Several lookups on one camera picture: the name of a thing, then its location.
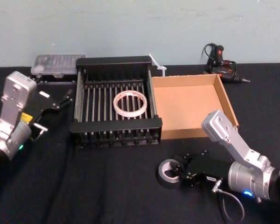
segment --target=light blue wall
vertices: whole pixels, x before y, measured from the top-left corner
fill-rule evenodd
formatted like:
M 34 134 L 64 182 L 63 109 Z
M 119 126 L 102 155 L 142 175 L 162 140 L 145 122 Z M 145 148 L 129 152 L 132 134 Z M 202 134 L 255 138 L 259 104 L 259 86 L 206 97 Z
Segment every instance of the light blue wall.
M 197 64 L 208 42 L 238 63 L 280 62 L 280 0 L 0 0 L 0 66 L 80 52 Z

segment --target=black tablecloth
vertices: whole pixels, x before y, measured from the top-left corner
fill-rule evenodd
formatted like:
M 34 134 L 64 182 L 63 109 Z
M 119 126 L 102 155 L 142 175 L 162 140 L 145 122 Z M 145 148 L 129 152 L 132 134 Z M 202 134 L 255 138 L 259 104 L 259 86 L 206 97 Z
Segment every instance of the black tablecloth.
M 168 66 L 167 75 L 200 74 L 201 65 Z M 12 71 L 0 68 L 0 97 Z M 280 168 L 280 63 L 239 64 L 249 84 L 225 84 L 248 145 Z M 55 98 L 74 85 L 39 85 Z M 207 138 L 164 140 L 160 145 L 73 150 L 68 132 L 73 108 L 47 122 L 53 126 L 16 157 L 0 193 L 0 223 L 200 224 L 223 223 L 209 186 L 163 188 L 155 171 L 164 159 L 209 150 L 225 161 L 231 156 Z M 280 223 L 280 204 L 256 203 L 237 194 L 245 207 L 243 223 Z M 239 208 L 227 203 L 231 215 Z

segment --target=black dish drying rack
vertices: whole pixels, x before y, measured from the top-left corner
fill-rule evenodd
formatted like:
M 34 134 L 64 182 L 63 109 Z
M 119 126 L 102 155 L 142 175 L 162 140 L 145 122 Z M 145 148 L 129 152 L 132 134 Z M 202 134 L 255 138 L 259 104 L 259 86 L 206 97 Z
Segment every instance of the black dish drying rack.
M 162 120 L 157 115 L 149 56 L 79 58 L 74 122 L 70 125 L 77 144 L 93 147 L 159 144 Z M 125 90 L 147 98 L 141 116 L 125 118 L 113 108 L 114 97 Z M 142 106 L 136 97 L 125 97 L 119 107 L 135 111 Z

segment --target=open cardboard box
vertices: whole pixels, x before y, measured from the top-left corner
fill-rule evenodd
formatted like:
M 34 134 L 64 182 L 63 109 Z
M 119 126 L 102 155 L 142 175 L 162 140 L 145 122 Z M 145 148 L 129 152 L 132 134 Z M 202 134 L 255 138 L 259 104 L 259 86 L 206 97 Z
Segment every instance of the open cardboard box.
M 154 98 L 162 118 L 161 139 L 206 137 L 202 121 L 222 110 L 238 127 L 219 75 L 153 77 Z

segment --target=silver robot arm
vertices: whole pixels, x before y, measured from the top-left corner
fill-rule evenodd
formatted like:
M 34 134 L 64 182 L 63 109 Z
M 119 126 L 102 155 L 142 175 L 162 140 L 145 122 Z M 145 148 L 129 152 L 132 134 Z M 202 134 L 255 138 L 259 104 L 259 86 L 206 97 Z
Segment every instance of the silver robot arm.
M 271 166 L 268 158 L 250 149 L 238 129 L 220 110 L 210 113 L 202 122 L 202 128 L 212 141 L 223 145 L 235 160 L 228 173 L 230 189 L 251 193 L 258 201 L 261 198 L 270 200 L 270 179 L 277 170 Z
M 20 145 L 31 135 L 30 127 L 21 121 L 21 113 L 33 98 L 36 86 L 35 81 L 17 71 L 5 80 L 1 97 L 0 163 L 12 160 Z

